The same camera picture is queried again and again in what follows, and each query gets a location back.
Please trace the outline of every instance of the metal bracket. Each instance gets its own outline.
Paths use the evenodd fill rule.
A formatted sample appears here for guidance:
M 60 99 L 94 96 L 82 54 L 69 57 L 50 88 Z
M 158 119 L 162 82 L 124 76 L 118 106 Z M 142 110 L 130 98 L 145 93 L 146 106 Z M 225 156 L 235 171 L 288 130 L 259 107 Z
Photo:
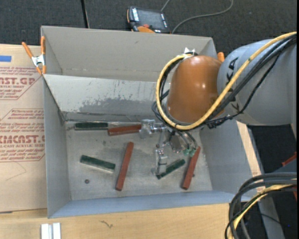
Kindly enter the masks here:
M 61 239 L 61 223 L 42 224 L 41 239 Z

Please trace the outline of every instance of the yellow cable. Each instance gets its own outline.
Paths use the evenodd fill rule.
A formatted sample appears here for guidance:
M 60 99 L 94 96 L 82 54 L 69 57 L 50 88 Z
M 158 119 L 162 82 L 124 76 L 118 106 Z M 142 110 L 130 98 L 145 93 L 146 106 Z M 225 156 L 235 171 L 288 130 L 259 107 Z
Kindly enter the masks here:
M 238 77 L 241 75 L 241 73 L 245 70 L 245 68 L 250 64 L 251 61 L 253 61 L 261 52 L 263 52 L 265 49 L 267 49 L 269 46 L 273 45 L 274 43 L 288 37 L 291 36 L 293 34 L 296 34 L 297 32 L 291 32 L 288 34 L 283 34 L 278 36 L 275 39 L 272 39 L 271 41 L 269 41 L 268 43 L 266 43 L 264 46 L 262 46 L 261 48 L 259 48 L 254 54 L 252 54 L 249 59 L 247 59 L 245 61 L 245 63 L 238 69 L 238 71 L 235 73 L 235 75 L 232 77 L 232 79 L 230 80 L 230 82 L 226 85 L 226 87 L 224 88 L 223 92 L 219 95 L 219 97 L 216 99 L 216 101 L 214 102 L 214 104 L 210 107 L 210 109 L 205 113 L 205 115 L 203 117 L 201 117 L 199 120 L 197 120 L 196 122 L 194 122 L 193 124 L 190 125 L 178 125 L 175 122 L 171 121 L 166 114 L 164 113 L 162 107 L 161 107 L 161 103 L 159 100 L 159 85 L 160 82 L 163 78 L 163 75 L 166 71 L 166 69 L 176 60 L 179 60 L 180 58 L 185 58 L 185 57 L 189 57 L 192 55 L 189 54 L 182 54 L 180 56 L 175 57 L 174 59 L 172 59 L 170 62 L 168 62 L 165 67 L 163 68 L 163 70 L 161 71 L 159 78 L 157 80 L 157 86 L 156 86 L 156 103 L 157 103 L 157 109 L 159 111 L 159 114 L 163 117 L 163 119 L 166 121 L 167 124 L 169 124 L 171 127 L 174 127 L 176 129 L 180 129 L 180 130 L 191 130 L 197 126 L 199 126 L 200 124 L 202 124 L 218 107 L 218 105 L 221 103 L 221 101 L 223 100 L 223 98 L 225 97 L 225 95 L 229 92 L 229 90 L 231 89 L 231 87 L 234 85 L 234 83 L 236 82 L 236 80 L 238 79 Z
M 243 218 L 243 216 L 245 215 L 246 212 L 248 212 L 250 210 L 250 208 L 252 208 L 254 206 L 255 203 L 257 203 L 260 199 L 264 198 L 265 196 L 268 195 L 268 192 L 270 191 L 275 191 L 275 190 L 279 190 L 285 187 L 290 187 L 292 186 L 292 184 L 287 184 L 287 185 L 282 185 L 282 184 L 278 184 L 278 185 L 273 185 L 271 187 L 268 187 L 264 190 L 262 190 L 261 192 L 259 192 L 258 194 L 255 195 L 255 197 L 257 197 L 252 203 L 251 205 L 249 205 L 233 222 L 234 228 L 236 229 L 239 222 L 241 221 L 241 219 Z M 230 231 L 230 234 L 228 236 L 229 239 L 233 239 L 233 235 L 232 232 Z

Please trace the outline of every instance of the cable bundle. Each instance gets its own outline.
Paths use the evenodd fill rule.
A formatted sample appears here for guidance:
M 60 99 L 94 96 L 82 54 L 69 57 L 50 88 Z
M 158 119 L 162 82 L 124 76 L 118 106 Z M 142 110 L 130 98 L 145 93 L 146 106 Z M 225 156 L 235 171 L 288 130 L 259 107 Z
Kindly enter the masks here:
M 240 224 L 245 238 L 250 239 L 243 217 L 260 199 L 274 192 L 297 190 L 297 173 L 268 173 L 247 180 L 234 196 L 229 207 L 229 223 L 225 230 L 225 239 L 239 239 L 237 227 Z M 264 187 L 250 201 L 242 205 L 241 198 L 248 191 Z

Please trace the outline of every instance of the black device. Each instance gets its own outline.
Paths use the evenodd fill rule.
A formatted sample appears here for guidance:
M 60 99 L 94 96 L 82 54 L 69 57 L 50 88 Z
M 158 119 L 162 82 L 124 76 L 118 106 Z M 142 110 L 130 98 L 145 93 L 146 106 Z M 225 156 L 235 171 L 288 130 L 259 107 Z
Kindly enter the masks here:
M 166 16 L 160 10 L 131 6 L 128 8 L 127 18 L 132 31 L 170 33 Z

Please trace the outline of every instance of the cardboard box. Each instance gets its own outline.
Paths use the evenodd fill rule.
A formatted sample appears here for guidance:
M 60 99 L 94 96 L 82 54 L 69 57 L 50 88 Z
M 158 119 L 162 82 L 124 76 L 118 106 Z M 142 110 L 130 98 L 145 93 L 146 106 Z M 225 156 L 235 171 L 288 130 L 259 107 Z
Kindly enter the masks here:
M 47 74 L 43 79 L 48 217 L 139 211 L 229 203 L 240 185 L 260 172 L 244 125 L 228 121 L 193 133 L 202 147 L 188 190 L 186 165 L 158 180 L 159 134 L 108 136 L 106 130 L 75 130 L 78 122 L 109 126 L 152 119 L 159 73 L 185 48 L 217 58 L 209 37 L 43 26 Z M 128 142 L 134 143 L 124 188 L 115 190 Z M 168 162 L 188 157 L 166 148 Z M 106 173 L 80 163 L 82 155 L 116 165 Z
M 42 138 L 42 79 L 21 45 L 0 44 L 0 212 L 47 207 Z

